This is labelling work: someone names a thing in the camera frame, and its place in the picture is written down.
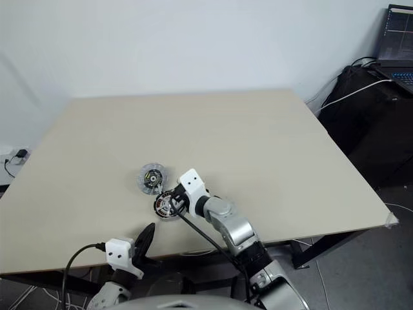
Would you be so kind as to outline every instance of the black wire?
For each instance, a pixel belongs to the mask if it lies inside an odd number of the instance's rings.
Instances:
[[[196,227],[196,225],[194,223],[192,223],[190,220],[188,220],[187,218],[185,218],[182,213],[180,213],[174,206],[174,204],[172,203],[172,196],[169,199],[169,206],[171,207],[171,209],[185,222],[187,223],[189,226],[191,226],[191,228],[193,230],[195,230],[198,234],[200,234],[203,238],[205,238],[209,243],[211,243],[219,252],[221,252],[222,255],[225,256],[225,258],[227,260],[230,261],[230,263],[232,265],[234,265],[234,267],[236,269],[239,270],[239,264],[231,257],[227,254],[227,252],[224,251],[224,249],[222,247],[219,246],[218,243],[216,243],[215,241],[213,241],[213,239],[211,239],[211,237],[209,237],[208,235],[206,235],[201,229],[199,229],[198,227]]]
[[[370,59],[376,59],[375,57],[361,57],[359,59],[356,59],[355,61],[353,61],[353,63],[350,65],[350,67],[353,67],[358,61],[361,61],[362,59],[366,59],[366,58],[370,58]]]
[[[15,178],[15,176],[14,176],[13,174],[11,174],[9,170],[7,170],[7,164],[8,164],[8,163],[11,163],[12,160],[13,160],[13,158],[15,158],[15,156],[13,156],[11,160],[5,160],[5,171],[7,172],[7,174],[8,174],[9,176],[11,176],[12,178]]]
[[[362,68],[367,68],[367,65],[369,65],[369,64],[371,64],[371,63],[375,63],[377,60],[372,60],[372,61],[369,61],[368,63],[365,63],[364,65],[362,65],[361,67]]]
[[[93,244],[88,244],[84,247],[82,247],[80,250],[78,250],[78,252],[76,252],[75,254],[73,254],[73,256],[71,257],[71,259],[69,260],[69,262],[66,265],[66,269],[63,272],[63,281],[62,281],[62,304],[61,304],[61,309],[65,310],[66,309],[66,281],[67,281],[67,276],[69,274],[69,269],[70,266],[72,264],[72,262],[75,260],[76,256],[79,255],[81,252],[83,252],[86,249],[89,249],[91,247],[97,247],[99,246],[98,243],[93,243]]]
[[[223,254],[225,256],[225,258],[232,264],[234,265],[234,267],[236,269],[238,269],[244,276],[245,278],[245,296],[247,298],[247,302],[250,304],[251,303],[251,298],[250,298],[250,287],[248,285],[248,274],[247,271],[245,270],[245,268],[238,263],[238,261],[234,258],[232,258],[231,256],[229,256],[227,254],[227,252],[224,251],[224,249],[222,247],[219,246],[218,243],[216,243],[215,241],[213,241],[213,239],[211,239],[211,237],[209,237],[207,234],[205,234],[201,229],[199,229],[198,227],[196,227],[196,225],[194,223],[192,223],[190,220],[188,220],[187,218],[185,218],[182,213],[180,213],[174,206],[174,204],[172,203],[172,200],[175,199],[173,196],[170,197],[169,199],[169,206],[170,208],[185,222],[187,223],[189,226],[191,226],[191,228],[193,230],[195,230],[198,234],[200,234],[204,239],[206,239],[209,243],[211,243],[219,252],[221,252],[221,254]]]

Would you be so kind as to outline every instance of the table leg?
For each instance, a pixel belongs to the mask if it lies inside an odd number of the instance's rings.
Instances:
[[[329,234],[327,236],[322,237],[314,245],[312,245],[305,251],[302,251],[301,248],[298,249],[296,244],[292,244],[294,252],[292,256],[292,263],[294,265],[294,268],[305,268],[306,264],[311,262],[313,259],[321,257],[322,255],[326,255],[334,249],[337,249],[338,247],[342,246],[344,243],[347,243],[351,239],[359,236],[363,232],[365,231],[362,230],[341,232],[339,234]]]

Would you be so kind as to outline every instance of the mechanical part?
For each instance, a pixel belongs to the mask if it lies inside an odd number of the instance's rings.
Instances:
[[[137,186],[148,195],[162,193],[162,188],[168,181],[168,174],[164,166],[158,163],[149,163],[142,167],[137,177]]]
[[[257,305],[263,309],[307,309],[308,305],[290,283],[284,270],[272,260],[250,222],[238,213],[233,203],[211,197],[194,169],[179,178],[175,195],[188,197],[189,212],[202,216],[222,234],[228,250],[243,266],[250,287],[259,295]]]
[[[154,210],[156,215],[158,215],[164,221],[175,220],[178,218],[177,214],[171,209],[169,201],[171,197],[171,191],[164,192],[160,194],[154,202]],[[180,212],[185,212],[185,201],[175,201],[172,200],[175,208]]]
[[[256,307],[240,300],[199,294],[188,295],[160,295],[133,299],[118,306],[119,310],[137,309],[231,309],[231,310],[257,310]]]
[[[115,282],[106,282],[101,290],[91,299],[87,310],[105,309],[126,302],[130,291]]]
[[[209,193],[205,189],[205,184],[202,179],[199,177],[195,169],[188,170],[179,178],[180,185],[185,189],[184,192],[188,197],[189,204],[188,210],[189,213],[196,217],[197,213],[195,211],[196,203],[198,200],[203,197],[210,197]]]
[[[143,271],[132,264],[135,255],[134,240],[130,238],[113,238],[106,242],[106,260],[113,270],[124,270],[142,279]]]
[[[222,234],[228,250],[235,256],[230,258],[230,261],[233,260],[234,265],[242,273],[246,273],[249,286],[257,295],[256,306],[274,310],[308,310],[305,300],[286,277],[280,264],[271,259],[259,241],[257,233],[249,221],[238,213],[236,206],[221,198],[211,197],[194,169],[182,175],[179,181],[180,184],[175,189],[157,197],[154,209],[156,210],[157,207],[159,210],[162,209],[162,204],[169,203],[171,197],[174,197],[172,206],[186,207],[192,216],[204,217],[211,223]],[[154,236],[154,228],[154,224],[150,224],[139,235],[136,241],[137,249],[133,246],[133,240],[128,238],[111,239],[106,243],[106,259],[115,269],[115,273],[111,281],[107,282],[101,292],[92,299],[88,310],[102,309],[130,298],[128,290],[136,279],[141,279],[143,276],[143,272],[136,266],[141,267],[141,264],[145,265],[147,262],[153,263],[145,254]],[[119,306],[125,310],[172,307],[253,309],[251,305],[237,300],[199,295],[151,296],[125,302]]]

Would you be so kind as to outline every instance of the laptop keyboard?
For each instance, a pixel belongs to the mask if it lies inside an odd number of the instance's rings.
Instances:
[[[406,85],[413,85],[413,72],[398,72],[393,73],[392,78],[394,80],[403,82]]]

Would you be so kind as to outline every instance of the gray floor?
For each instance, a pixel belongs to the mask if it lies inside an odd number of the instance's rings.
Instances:
[[[378,194],[384,202],[413,209],[411,186],[382,189]],[[391,229],[371,229],[318,260],[331,310],[413,309],[413,213],[398,207],[390,207],[390,210],[399,218],[399,225]],[[280,256],[279,261],[307,299],[310,308],[327,309],[316,263],[312,262],[308,269],[294,270],[289,257]],[[229,266],[220,265],[213,269],[200,270],[193,276],[214,278],[217,275],[222,277],[231,274]],[[0,309],[8,309],[25,288],[25,285],[1,280]],[[228,289],[204,293],[226,295]],[[76,298],[75,303],[81,305],[83,299]],[[38,289],[19,309],[54,307],[55,301]]]

